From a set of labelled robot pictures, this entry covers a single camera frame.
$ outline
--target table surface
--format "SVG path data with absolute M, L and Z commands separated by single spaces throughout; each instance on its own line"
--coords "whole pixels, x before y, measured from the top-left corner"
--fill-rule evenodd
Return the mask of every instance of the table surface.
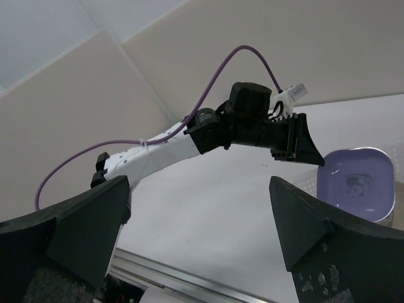
M 299 107 L 327 153 L 404 140 L 404 95 Z M 221 148 L 142 180 L 118 247 L 278 302 L 297 302 L 270 204 L 272 175 L 293 182 L 312 165 L 269 150 Z

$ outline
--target purple cable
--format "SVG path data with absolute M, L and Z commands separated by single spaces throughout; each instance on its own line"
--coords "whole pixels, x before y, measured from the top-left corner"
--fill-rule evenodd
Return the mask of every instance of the purple cable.
M 248 45 L 240 45 L 238 47 L 236 47 L 225 59 L 224 61 L 221 63 L 221 65 L 219 66 L 219 68 L 216 70 L 216 72 L 213 74 L 211 80 L 209 81 L 208 85 L 206 86 L 205 90 L 202 93 L 202 96 L 199 98 L 198 103 L 196 103 L 194 109 L 191 111 L 191 113 L 186 117 L 186 119 L 181 123 L 181 125 L 173 132 L 171 132 L 169 135 L 157 139 L 157 140 L 150 140 L 150 141 L 146 141 L 145 144 L 146 145 L 156 145 L 156 144 L 161 144 L 161 143 L 165 143 L 167 140 L 171 139 L 172 137 L 174 137 L 176 134 L 178 134 L 184 127 L 186 127 L 186 125 L 191 121 L 191 119 L 195 116 L 196 112 L 198 111 L 198 109 L 201 107 L 202 103 L 205 101 L 206 96 L 208 95 L 209 91 L 211 90 L 213 84 L 215 84 L 217 78 L 219 77 L 220 73 L 223 71 L 223 69 L 225 68 L 225 66 L 227 65 L 227 63 L 229 63 L 229 61 L 233 58 L 233 56 L 238 53 L 239 51 L 241 51 L 242 49 L 246 49 L 248 51 L 253 52 L 254 54 L 257 55 L 257 57 L 261 60 L 261 62 L 264 64 L 264 67 L 266 68 L 268 74 L 270 74 L 270 77 L 273 81 L 273 84 L 275 85 L 276 89 L 278 90 L 279 93 L 282 92 L 282 89 L 280 88 L 277 80 L 275 79 L 275 76 L 272 73 L 272 70 L 270 69 L 270 66 L 268 65 L 268 63 L 265 61 L 265 58 L 258 52 L 258 50 L 256 50 L 254 47 L 248 46 Z M 74 160 L 75 158 L 88 153 L 98 147 L 101 146 L 105 146 L 105 145 L 111 145 L 111 144 L 133 144 L 133 145 L 140 145 L 141 142 L 139 140 L 110 140 L 110 141 L 105 141 L 105 142 L 101 142 L 98 143 L 96 145 L 90 146 L 88 148 L 86 148 L 85 150 L 82 150 L 78 153 L 76 153 L 75 155 L 69 157 L 68 159 L 66 159 L 65 161 L 63 161 L 62 163 L 60 163 L 56 168 L 54 168 L 46 177 L 45 179 L 40 183 L 38 189 L 37 189 L 37 193 L 35 194 L 35 210 L 39 211 L 39 198 L 40 198 L 40 193 L 42 192 L 43 188 L 45 187 L 45 184 L 49 181 L 49 179 L 62 167 L 64 167 L 66 164 L 68 164 L 70 161 Z

